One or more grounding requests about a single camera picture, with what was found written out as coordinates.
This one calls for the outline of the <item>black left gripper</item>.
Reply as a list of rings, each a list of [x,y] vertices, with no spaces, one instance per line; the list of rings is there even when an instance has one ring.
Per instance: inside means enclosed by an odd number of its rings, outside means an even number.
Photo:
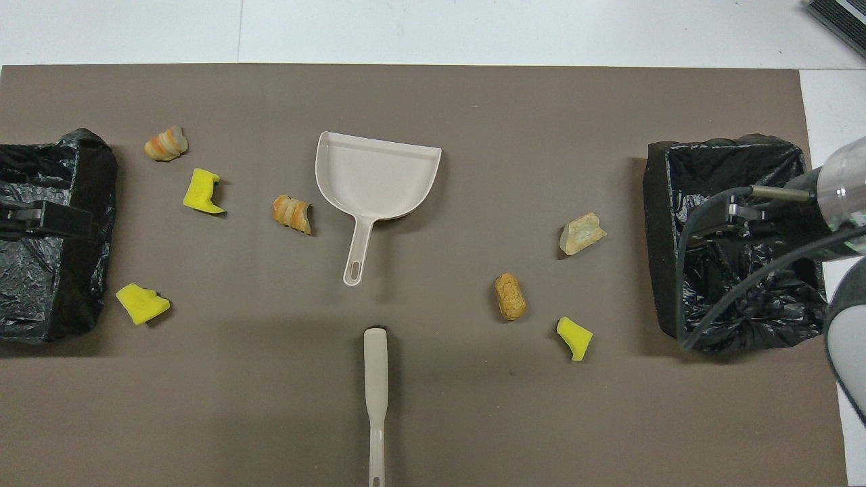
[[[56,203],[1,200],[1,237],[89,239],[92,213]]]

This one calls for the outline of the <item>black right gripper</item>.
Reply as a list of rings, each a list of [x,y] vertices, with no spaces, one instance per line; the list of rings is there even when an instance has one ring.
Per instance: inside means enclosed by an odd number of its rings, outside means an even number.
[[[748,204],[758,218],[746,222],[740,214],[746,199],[730,195],[725,202],[725,225],[745,225],[751,235],[831,235],[817,202],[819,169],[788,181],[783,186],[752,185],[750,198],[763,200]]]

